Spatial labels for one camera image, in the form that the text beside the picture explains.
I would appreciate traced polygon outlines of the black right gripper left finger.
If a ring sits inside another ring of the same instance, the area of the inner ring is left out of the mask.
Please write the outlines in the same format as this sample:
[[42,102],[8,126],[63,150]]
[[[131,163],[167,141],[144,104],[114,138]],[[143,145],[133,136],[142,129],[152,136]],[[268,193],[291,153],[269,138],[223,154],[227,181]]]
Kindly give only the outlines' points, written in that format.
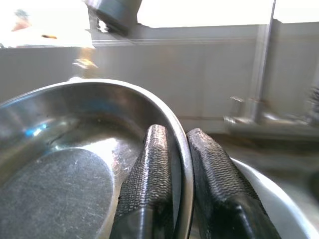
[[113,222],[115,239],[173,236],[171,158],[164,126],[151,125],[143,149],[121,186]]

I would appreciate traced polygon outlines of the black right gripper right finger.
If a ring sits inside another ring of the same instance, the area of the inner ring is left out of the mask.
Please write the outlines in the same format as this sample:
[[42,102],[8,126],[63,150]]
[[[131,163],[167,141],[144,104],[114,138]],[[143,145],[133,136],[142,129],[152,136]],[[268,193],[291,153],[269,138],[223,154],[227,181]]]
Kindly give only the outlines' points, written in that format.
[[203,239],[278,239],[250,182],[203,130],[187,133],[195,180],[195,208]]

